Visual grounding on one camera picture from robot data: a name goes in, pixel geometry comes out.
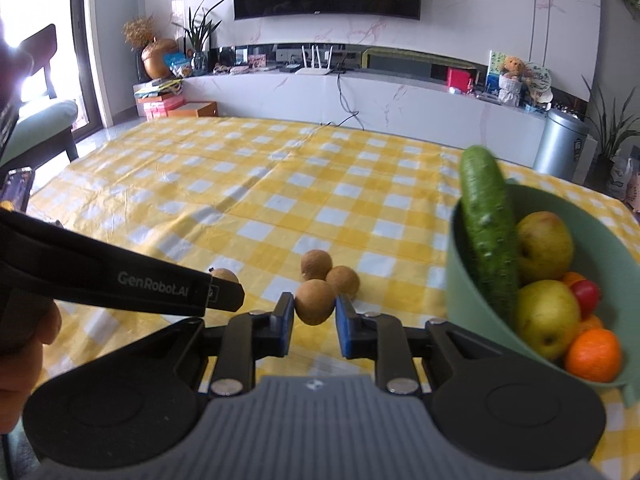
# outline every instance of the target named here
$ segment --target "chair leg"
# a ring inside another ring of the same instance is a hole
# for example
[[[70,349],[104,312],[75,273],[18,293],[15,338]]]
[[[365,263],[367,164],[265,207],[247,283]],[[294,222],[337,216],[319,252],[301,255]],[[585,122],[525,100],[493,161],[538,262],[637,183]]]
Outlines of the chair leg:
[[[65,149],[66,156],[69,158],[69,162],[76,160],[78,158],[78,150],[76,149],[76,142],[74,141],[74,136],[71,133],[71,128],[69,128],[65,132]]]

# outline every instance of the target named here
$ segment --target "orange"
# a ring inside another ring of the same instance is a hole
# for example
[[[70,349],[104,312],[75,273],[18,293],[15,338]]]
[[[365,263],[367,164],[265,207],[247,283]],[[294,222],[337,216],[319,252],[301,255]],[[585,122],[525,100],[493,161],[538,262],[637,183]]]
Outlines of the orange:
[[[578,335],[592,328],[604,328],[600,318],[595,314],[591,314],[587,319],[583,319],[580,322],[580,325],[578,325]]]
[[[564,369],[581,379],[608,383],[622,368],[622,348],[611,330],[592,328],[581,333],[564,356]]]
[[[571,288],[574,283],[581,282],[582,280],[586,280],[586,278],[583,275],[578,274],[577,272],[573,272],[572,270],[570,270],[562,278],[560,278],[560,281],[569,288]]]

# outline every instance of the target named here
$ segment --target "cucumber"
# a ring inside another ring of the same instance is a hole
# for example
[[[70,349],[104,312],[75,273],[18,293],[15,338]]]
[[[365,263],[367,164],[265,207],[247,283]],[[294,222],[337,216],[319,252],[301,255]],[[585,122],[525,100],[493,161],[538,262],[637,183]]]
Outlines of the cucumber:
[[[467,148],[460,158],[462,213],[476,287],[494,312],[511,324],[518,301],[517,235],[507,186],[492,153]]]

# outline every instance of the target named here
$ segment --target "floor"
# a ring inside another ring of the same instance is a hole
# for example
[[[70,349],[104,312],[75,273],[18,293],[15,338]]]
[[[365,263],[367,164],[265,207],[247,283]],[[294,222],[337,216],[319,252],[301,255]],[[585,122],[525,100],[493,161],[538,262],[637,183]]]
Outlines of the floor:
[[[97,150],[110,140],[117,139],[124,132],[128,132],[130,129],[145,121],[146,119],[144,118],[135,118],[91,134],[89,137],[76,144],[78,155],[81,158],[87,156],[93,150]],[[41,189],[49,180],[61,173],[68,165],[69,159],[66,157],[66,153],[60,153],[55,158],[52,158],[49,162],[39,167],[36,170],[33,192]]]

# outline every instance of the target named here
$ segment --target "chair cushion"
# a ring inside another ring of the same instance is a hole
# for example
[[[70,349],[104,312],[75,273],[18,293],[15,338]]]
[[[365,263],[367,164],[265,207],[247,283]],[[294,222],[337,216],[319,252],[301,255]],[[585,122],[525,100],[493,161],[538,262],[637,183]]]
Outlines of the chair cushion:
[[[52,99],[46,107],[21,117],[4,150],[0,166],[71,127],[77,117],[76,102],[64,99]]]

